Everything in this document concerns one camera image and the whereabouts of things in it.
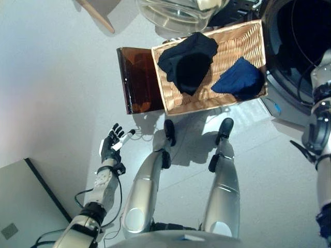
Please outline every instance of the navy blue cloth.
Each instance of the navy blue cloth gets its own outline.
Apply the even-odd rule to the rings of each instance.
[[[174,82],[180,93],[193,96],[206,76],[218,44],[202,33],[194,33],[178,45],[165,50],[158,66],[167,73],[168,82]]]
[[[240,100],[247,100],[256,96],[263,84],[262,72],[241,57],[221,75],[212,86],[212,90],[217,93],[230,93]]]

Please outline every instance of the black cloth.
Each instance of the black cloth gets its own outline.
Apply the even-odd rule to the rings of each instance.
[[[158,66],[174,82],[180,93],[193,96],[206,76],[218,44],[202,33],[194,33],[178,45],[165,50]]]
[[[221,75],[212,86],[212,90],[217,93],[233,94],[240,100],[248,100],[261,91],[263,84],[262,72],[241,57]]]

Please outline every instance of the wicker basket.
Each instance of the wicker basket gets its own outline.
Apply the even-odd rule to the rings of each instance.
[[[219,94],[211,90],[220,78],[241,56],[257,68],[265,65],[265,52],[261,20],[245,22],[230,27],[214,30],[204,35],[213,38],[218,43],[217,54],[213,63],[193,96],[181,94],[173,82],[167,81],[167,74],[157,65],[164,50],[171,48],[184,39],[172,41],[152,48],[152,56],[156,69],[157,80],[167,115],[178,115],[200,110],[227,106],[239,101],[231,94]],[[267,95],[266,84],[254,98]]]

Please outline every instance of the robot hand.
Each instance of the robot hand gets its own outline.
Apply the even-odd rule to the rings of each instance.
[[[131,129],[127,134],[124,134],[122,127],[116,123],[109,131],[108,136],[101,141],[99,148],[101,163],[103,164],[107,159],[113,159],[116,161],[116,164],[120,164],[121,157],[119,155],[119,150],[134,134],[134,129]]]

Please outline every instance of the white floor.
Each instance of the white floor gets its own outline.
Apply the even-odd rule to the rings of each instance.
[[[140,130],[122,150],[125,201],[165,118],[163,111],[126,115],[116,54],[122,46],[150,48],[163,39],[133,0],[121,0],[108,17],[114,35],[75,1],[0,1],[0,167],[30,157],[71,215],[79,212],[75,193],[93,185],[99,144],[111,126]],[[314,168],[277,132],[258,100],[172,118],[177,145],[172,167],[161,173],[155,220],[201,222],[215,133],[226,117],[235,120],[242,240],[257,247],[324,247],[314,220]],[[118,222],[107,231],[117,228]],[[107,246],[122,239],[120,232]]]
[[[289,136],[276,130],[259,100],[170,118],[175,122],[178,140],[172,151],[172,167],[161,173],[155,220],[194,228],[201,223],[214,176],[207,167],[215,154],[216,131],[226,117],[235,121],[230,141],[239,178],[243,242],[254,243],[256,247],[325,247],[314,220],[317,213],[314,167],[290,144]],[[132,148],[124,147],[122,153],[134,149],[137,142],[142,147],[145,141],[130,143]],[[130,157],[128,161],[124,157],[128,170],[141,163],[140,156]],[[132,177],[124,175],[123,184],[129,186]],[[108,232],[118,227],[117,222]],[[106,244],[123,238],[120,232]]]

